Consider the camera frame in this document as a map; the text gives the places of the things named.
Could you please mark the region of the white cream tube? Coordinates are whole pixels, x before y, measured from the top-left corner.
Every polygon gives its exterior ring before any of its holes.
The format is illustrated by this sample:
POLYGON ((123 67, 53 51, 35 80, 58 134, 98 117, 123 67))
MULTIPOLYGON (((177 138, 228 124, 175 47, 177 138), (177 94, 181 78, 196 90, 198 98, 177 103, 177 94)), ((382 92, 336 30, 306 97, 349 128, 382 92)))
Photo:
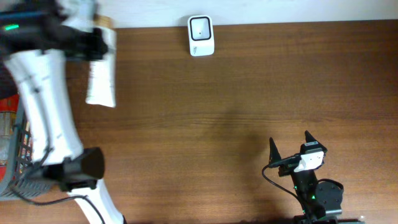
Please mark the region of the white cream tube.
POLYGON ((100 28, 108 52, 102 60, 90 63, 88 89, 85 102, 89 105, 116 107, 115 66, 117 33, 110 17, 98 16, 95 27, 100 28))

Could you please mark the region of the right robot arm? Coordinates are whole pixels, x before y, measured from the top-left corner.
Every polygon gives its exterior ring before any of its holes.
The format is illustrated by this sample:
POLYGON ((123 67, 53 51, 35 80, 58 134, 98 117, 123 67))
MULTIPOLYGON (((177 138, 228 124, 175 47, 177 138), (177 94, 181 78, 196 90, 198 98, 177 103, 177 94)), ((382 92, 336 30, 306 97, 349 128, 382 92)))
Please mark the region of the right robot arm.
POLYGON ((328 149, 305 131, 305 143, 300 152, 281 158, 272 138, 269 139, 269 163, 262 169, 263 177, 272 185, 292 195, 300 204, 303 215, 294 217, 295 223, 338 223, 342 214, 344 186, 331 179, 318 179, 315 171, 324 164, 328 149), (265 175, 266 169, 277 168, 279 177, 291 176, 294 191, 273 182, 265 175))

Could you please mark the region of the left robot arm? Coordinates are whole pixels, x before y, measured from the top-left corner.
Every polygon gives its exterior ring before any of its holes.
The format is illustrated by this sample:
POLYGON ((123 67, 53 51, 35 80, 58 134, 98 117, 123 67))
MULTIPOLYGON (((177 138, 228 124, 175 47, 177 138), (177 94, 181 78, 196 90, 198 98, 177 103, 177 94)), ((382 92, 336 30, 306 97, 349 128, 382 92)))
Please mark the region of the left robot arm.
POLYGON ((90 223, 124 223, 104 182, 98 147, 84 148, 65 81, 67 60, 106 62, 115 49, 97 26, 96 1, 21 1, 1 13, 1 59, 16 84, 32 133, 32 163, 6 192, 35 204, 31 184, 57 185, 90 223))

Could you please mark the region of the orange biscuit packet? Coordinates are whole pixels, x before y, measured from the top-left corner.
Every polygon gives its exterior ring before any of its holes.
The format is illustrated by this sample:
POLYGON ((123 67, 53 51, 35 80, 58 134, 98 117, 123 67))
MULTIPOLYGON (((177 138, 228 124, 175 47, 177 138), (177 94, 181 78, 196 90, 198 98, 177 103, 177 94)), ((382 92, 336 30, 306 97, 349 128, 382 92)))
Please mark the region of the orange biscuit packet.
POLYGON ((19 95, 12 95, 8 98, 1 99, 0 112, 1 113, 16 113, 19 105, 19 95))

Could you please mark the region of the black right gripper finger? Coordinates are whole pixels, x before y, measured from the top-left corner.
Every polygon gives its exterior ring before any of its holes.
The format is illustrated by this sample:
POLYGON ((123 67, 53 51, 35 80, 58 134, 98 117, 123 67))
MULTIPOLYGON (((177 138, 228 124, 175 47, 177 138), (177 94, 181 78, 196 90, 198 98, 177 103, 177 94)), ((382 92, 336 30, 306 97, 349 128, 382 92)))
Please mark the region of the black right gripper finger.
POLYGON ((269 138, 269 165, 278 163, 282 158, 279 154, 279 150, 273 140, 273 138, 269 138))
POLYGON ((306 145, 319 147, 324 153, 328 152, 328 149, 320 141, 316 140, 308 130, 305 131, 305 141, 306 145))

